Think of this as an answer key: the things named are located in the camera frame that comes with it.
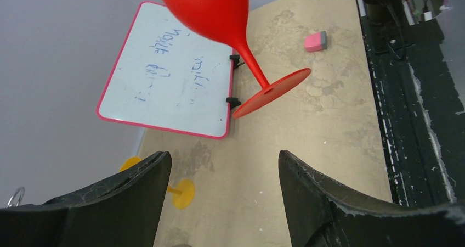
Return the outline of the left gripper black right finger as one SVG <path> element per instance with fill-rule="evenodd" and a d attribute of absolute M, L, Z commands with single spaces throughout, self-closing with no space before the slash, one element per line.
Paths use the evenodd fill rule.
<path fill-rule="evenodd" d="M 293 246 L 464 246 L 464 202 L 413 208 L 358 192 L 279 153 Z"/>

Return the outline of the red plastic wine glass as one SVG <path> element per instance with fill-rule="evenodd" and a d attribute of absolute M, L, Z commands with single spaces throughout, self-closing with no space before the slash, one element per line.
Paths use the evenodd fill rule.
<path fill-rule="evenodd" d="M 207 39 L 231 46 L 243 58 L 261 91 L 233 113 L 238 119 L 269 104 L 303 82 L 310 68 L 297 70 L 269 83 L 253 56 L 246 38 L 249 0 L 162 0 L 186 27 Z"/>

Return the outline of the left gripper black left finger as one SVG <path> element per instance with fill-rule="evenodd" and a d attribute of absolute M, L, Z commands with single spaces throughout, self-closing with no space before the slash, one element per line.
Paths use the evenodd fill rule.
<path fill-rule="evenodd" d="M 172 167 L 167 151 L 41 205 L 1 210 L 1 246 L 153 246 Z"/>

